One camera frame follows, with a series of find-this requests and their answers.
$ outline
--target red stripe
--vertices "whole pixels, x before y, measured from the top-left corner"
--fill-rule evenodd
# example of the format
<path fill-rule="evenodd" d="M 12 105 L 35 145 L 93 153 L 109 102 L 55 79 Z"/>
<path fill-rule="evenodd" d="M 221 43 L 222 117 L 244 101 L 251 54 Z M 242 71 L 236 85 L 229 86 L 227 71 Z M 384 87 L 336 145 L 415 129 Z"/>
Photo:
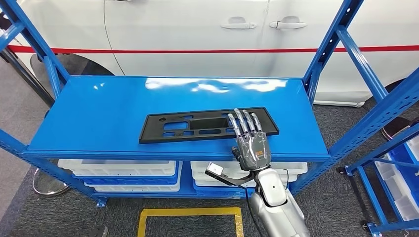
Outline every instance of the red stripe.
<path fill-rule="evenodd" d="M 15 53 L 33 53 L 29 46 L 9 45 Z M 399 46 L 371 46 L 360 47 L 362 52 L 389 52 L 389 51 L 419 51 L 419 45 Z M 108 49 L 72 49 L 53 48 L 54 53 L 315 53 L 316 48 L 272 48 L 272 49 L 220 49 L 220 50 L 108 50 Z M 345 48 L 336 48 L 335 52 L 345 52 Z"/>

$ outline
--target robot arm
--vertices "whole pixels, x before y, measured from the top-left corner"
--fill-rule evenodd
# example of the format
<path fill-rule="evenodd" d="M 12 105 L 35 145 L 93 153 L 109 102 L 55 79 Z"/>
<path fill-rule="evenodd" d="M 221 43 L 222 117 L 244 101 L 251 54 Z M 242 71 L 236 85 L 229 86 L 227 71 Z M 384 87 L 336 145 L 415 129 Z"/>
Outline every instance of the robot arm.
<path fill-rule="evenodd" d="M 259 119 L 243 110 L 247 127 L 241 112 L 234 110 L 243 133 L 237 126 L 232 114 L 229 119 L 237 136 L 238 148 L 233 154 L 244 171 L 249 175 L 241 179 L 232 179 L 222 173 L 223 168 L 210 163 L 206 174 L 228 185 L 242 185 L 252 179 L 256 181 L 255 192 L 250 199 L 251 209 L 263 221 L 270 237 L 309 237 L 304 223 L 304 216 L 290 191 L 286 190 L 279 174 L 270 167 L 271 154 Z"/>

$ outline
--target yellow floor marking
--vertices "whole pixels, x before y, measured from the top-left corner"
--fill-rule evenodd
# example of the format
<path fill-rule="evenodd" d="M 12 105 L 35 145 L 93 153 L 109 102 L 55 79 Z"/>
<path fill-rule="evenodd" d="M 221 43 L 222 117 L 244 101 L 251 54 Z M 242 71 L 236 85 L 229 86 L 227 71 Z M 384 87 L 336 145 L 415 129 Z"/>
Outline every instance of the yellow floor marking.
<path fill-rule="evenodd" d="M 175 208 L 175 209 L 143 209 L 138 223 L 138 237 L 145 237 L 145 224 L 148 216 L 214 216 L 234 215 L 236 236 L 244 237 L 242 210 L 239 207 L 216 208 Z"/>

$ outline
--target car door handle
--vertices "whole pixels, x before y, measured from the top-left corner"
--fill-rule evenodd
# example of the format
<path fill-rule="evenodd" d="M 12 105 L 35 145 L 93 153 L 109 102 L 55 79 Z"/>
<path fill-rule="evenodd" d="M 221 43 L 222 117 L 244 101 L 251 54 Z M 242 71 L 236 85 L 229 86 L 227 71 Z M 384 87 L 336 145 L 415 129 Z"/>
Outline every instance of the car door handle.
<path fill-rule="evenodd" d="M 307 24 L 304 22 L 297 22 L 297 23 L 285 23 L 281 21 L 274 21 L 269 23 L 269 26 L 275 29 L 298 29 L 306 27 Z"/>
<path fill-rule="evenodd" d="M 221 27 L 226 29 L 253 29 L 256 28 L 257 24 L 255 22 L 248 22 L 242 16 L 233 16 L 230 17 L 225 24 L 221 24 Z"/>

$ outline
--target black plastic panel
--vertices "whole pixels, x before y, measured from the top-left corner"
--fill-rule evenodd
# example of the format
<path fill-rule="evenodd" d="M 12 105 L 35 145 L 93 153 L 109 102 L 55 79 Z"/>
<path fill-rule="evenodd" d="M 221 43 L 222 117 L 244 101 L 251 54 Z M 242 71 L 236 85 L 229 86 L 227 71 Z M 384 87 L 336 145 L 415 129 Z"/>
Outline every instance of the black plastic panel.
<path fill-rule="evenodd" d="M 264 107 L 239 109 L 255 113 L 266 135 L 279 134 L 278 127 Z M 143 144 L 234 138 L 236 135 L 227 118 L 229 113 L 237 118 L 233 109 L 148 115 L 139 142 Z"/>

